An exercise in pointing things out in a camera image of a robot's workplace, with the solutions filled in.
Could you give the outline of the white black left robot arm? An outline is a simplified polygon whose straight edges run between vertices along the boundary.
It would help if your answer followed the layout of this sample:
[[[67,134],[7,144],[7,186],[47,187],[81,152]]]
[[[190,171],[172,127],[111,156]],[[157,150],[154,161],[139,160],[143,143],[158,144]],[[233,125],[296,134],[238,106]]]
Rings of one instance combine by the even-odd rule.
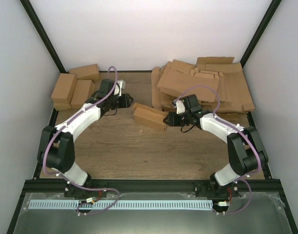
[[[38,162],[53,169],[75,186],[80,196],[87,197],[93,191],[91,176],[75,162],[75,141],[91,124],[110,110],[129,108],[133,98],[122,91],[125,81],[103,79],[99,90],[85,101],[80,109],[63,123],[42,130],[38,149]]]

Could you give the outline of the brown cardboard box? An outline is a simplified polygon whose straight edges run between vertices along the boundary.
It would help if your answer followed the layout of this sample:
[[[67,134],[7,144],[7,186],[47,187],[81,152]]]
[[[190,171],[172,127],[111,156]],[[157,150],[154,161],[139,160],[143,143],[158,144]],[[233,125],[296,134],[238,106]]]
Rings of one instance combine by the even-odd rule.
[[[163,122],[168,112],[160,111],[140,103],[134,103],[133,117],[137,124],[149,127],[151,129],[164,132],[167,125]]]

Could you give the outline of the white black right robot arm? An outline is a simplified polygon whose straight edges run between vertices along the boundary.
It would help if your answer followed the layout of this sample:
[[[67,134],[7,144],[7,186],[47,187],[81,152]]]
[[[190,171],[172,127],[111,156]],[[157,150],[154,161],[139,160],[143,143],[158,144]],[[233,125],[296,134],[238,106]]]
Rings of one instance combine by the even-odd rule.
[[[242,127],[228,122],[215,113],[202,109],[196,95],[173,102],[175,112],[170,112],[163,122],[170,127],[191,126],[207,131],[227,144],[229,163],[210,176],[209,189],[221,196],[227,186],[239,178],[259,172],[268,164],[268,155],[255,127]]]

